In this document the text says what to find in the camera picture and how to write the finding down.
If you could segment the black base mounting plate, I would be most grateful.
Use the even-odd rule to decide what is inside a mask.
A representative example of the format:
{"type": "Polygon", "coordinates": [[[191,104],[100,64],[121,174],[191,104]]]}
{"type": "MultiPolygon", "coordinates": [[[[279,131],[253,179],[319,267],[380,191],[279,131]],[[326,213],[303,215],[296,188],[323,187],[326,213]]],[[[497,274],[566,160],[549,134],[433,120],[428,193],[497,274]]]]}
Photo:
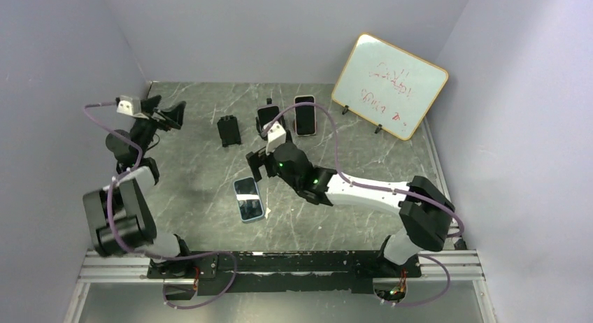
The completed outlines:
{"type": "Polygon", "coordinates": [[[418,256],[396,265],[377,250],[253,252],[234,251],[192,261],[170,273],[149,266],[147,279],[197,283],[200,295],[248,292],[325,292],[372,294],[374,281],[422,275],[418,256]]]}

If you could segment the white cased phone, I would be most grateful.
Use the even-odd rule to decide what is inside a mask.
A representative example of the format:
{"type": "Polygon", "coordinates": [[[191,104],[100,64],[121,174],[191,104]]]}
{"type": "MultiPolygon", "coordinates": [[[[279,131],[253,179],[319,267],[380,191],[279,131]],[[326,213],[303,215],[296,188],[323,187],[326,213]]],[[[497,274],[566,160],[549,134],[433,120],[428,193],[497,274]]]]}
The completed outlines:
{"type": "Polygon", "coordinates": [[[312,105],[297,106],[294,109],[294,128],[298,136],[312,136],[316,134],[316,113],[312,105]]]}

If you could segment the black round base phone stand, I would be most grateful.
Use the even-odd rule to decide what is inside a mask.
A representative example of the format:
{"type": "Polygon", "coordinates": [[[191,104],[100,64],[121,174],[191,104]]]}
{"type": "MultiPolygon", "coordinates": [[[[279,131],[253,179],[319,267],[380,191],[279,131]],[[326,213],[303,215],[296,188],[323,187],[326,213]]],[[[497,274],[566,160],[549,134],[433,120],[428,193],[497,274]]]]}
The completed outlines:
{"type": "MultiPolygon", "coordinates": [[[[273,99],[271,97],[266,99],[266,104],[264,106],[260,106],[257,109],[257,116],[256,116],[256,128],[259,136],[267,141],[267,136],[263,136],[262,132],[265,129],[265,126],[270,123],[276,115],[280,113],[280,107],[277,104],[273,103],[273,99]]],[[[293,142],[292,135],[290,130],[287,127],[286,121],[284,116],[281,116],[278,120],[278,123],[285,129],[287,133],[287,142],[293,142]]]]}

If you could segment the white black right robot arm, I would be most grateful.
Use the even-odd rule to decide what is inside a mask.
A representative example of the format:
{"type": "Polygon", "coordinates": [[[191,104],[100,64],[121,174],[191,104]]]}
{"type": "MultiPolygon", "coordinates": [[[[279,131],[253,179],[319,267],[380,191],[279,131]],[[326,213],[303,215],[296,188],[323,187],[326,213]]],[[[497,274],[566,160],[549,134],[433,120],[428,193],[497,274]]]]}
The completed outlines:
{"type": "Polygon", "coordinates": [[[264,148],[249,152],[245,158],[256,181],[262,178],[259,169],[263,166],[268,177],[282,179],[311,204],[357,206],[399,217],[402,229],[384,240],[377,259],[384,276],[395,276],[423,250],[440,252],[444,248],[455,207],[426,177],[384,182],[349,176],[313,165],[293,143],[283,143],[273,152],[264,148]]]}

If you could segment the black folding phone stand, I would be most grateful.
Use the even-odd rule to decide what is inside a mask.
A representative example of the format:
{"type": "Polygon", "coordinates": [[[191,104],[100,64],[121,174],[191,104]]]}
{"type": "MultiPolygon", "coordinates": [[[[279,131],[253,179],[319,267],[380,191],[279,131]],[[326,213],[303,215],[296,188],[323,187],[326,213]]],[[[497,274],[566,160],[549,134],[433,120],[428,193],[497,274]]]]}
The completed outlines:
{"type": "Polygon", "coordinates": [[[217,121],[217,128],[221,139],[222,147],[230,145],[241,145],[241,133],[238,120],[233,115],[225,115],[217,121]]]}

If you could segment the yellow framed whiteboard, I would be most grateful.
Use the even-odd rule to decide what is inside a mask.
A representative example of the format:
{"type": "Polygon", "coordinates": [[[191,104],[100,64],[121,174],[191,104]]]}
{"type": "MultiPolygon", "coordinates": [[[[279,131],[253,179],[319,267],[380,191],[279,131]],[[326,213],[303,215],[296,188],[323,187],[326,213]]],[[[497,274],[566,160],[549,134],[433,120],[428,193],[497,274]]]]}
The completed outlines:
{"type": "Polygon", "coordinates": [[[331,99],[383,131],[407,141],[448,78],[445,69],[363,33],[347,58],[331,99]]]}

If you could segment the blue cased phone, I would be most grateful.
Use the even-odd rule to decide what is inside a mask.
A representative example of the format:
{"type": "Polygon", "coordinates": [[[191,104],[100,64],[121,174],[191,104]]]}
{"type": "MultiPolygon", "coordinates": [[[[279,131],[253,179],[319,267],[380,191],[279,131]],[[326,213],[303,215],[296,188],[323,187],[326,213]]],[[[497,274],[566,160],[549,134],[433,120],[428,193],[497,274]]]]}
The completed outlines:
{"type": "Polygon", "coordinates": [[[236,180],[233,188],[241,221],[249,223],[263,219],[265,208],[256,180],[253,177],[236,180]]]}

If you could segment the purple phone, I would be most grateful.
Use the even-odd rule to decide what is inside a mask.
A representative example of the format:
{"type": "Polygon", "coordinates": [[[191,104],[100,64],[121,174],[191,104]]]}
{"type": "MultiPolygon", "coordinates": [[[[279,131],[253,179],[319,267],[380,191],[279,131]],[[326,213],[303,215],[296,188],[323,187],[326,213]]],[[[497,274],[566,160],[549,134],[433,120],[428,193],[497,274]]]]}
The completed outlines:
{"type": "Polygon", "coordinates": [[[279,113],[280,113],[280,108],[278,105],[265,105],[262,107],[259,107],[256,110],[257,116],[256,116],[256,128],[257,128],[257,132],[259,134],[259,136],[263,139],[263,140],[267,140],[266,136],[262,136],[262,132],[263,130],[265,130],[265,126],[271,122],[279,113]]]}

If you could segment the aluminium rail frame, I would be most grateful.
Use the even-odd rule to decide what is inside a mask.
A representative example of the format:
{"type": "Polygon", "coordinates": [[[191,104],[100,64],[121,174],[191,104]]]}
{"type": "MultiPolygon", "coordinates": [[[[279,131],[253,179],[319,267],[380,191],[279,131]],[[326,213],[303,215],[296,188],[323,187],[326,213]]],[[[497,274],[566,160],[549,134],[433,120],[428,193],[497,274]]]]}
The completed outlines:
{"type": "Polygon", "coordinates": [[[374,251],[235,252],[200,276],[156,276],[140,256],[88,252],[66,322],[495,322],[473,250],[423,252],[406,277],[374,251]]]}

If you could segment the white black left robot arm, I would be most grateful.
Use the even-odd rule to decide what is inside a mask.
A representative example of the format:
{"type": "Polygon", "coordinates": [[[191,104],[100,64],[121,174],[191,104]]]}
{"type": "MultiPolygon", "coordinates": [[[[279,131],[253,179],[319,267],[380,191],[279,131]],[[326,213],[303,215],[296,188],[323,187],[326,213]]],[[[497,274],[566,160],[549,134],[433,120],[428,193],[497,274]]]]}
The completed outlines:
{"type": "Polygon", "coordinates": [[[156,161],[147,157],[159,130],[179,130],[183,125],[186,102],[160,108],[160,95],[140,99],[119,96],[114,101],[87,104],[91,108],[115,107],[117,113],[132,117],[130,130],[112,129],[91,120],[106,131],[106,147],[116,160],[116,174],[111,182],[83,196],[83,208],[94,250],[102,257],[128,253],[146,254],[154,264],[165,264],[176,278],[188,276],[194,259],[184,240],[175,234],[159,232],[146,201],[159,182],[156,161]]]}

